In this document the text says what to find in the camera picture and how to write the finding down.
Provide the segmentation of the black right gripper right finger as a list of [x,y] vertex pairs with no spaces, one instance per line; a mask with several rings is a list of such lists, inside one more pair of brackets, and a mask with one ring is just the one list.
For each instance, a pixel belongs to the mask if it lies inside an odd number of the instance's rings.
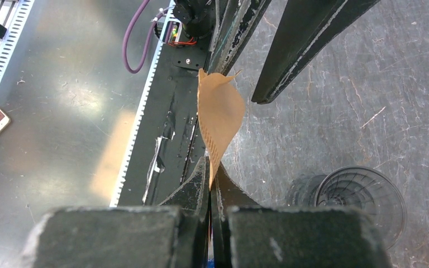
[[263,207],[220,167],[211,187],[215,267],[390,267],[373,220],[347,206]]

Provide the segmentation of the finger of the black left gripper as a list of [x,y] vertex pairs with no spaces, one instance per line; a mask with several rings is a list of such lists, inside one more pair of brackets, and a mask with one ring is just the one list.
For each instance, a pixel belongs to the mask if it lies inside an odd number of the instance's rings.
[[288,1],[252,102],[273,102],[333,38],[376,3],[374,0]]
[[227,75],[230,72],[270,3],[271,0],[215,0],[209,73]]

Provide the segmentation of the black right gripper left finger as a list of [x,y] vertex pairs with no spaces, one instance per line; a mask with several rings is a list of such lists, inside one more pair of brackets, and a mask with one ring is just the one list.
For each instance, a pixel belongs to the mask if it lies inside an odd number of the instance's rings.
[[23,267],[207,267],[209,159],[159,205],[61,207],[22,250]]

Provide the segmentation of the brown paper coffee filter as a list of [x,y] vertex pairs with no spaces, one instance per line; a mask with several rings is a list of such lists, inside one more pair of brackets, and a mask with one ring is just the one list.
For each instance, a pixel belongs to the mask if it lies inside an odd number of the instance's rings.
[[245,114],[245,103],[231,84],[238,76],[198,71],[197,115],[209,153],[209,186],[212,186],[221,159],[238,133]]

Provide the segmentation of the black coffee dripper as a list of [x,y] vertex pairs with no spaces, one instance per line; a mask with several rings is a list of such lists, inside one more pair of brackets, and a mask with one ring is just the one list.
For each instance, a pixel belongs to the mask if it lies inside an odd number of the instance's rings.
[[386,249],[398,242],[406,228],[407,209],[398,188],[384,174],[366,166],[346,166],[329,174],[303,174],[293,180],[287,202],[360,209],[373,220]]

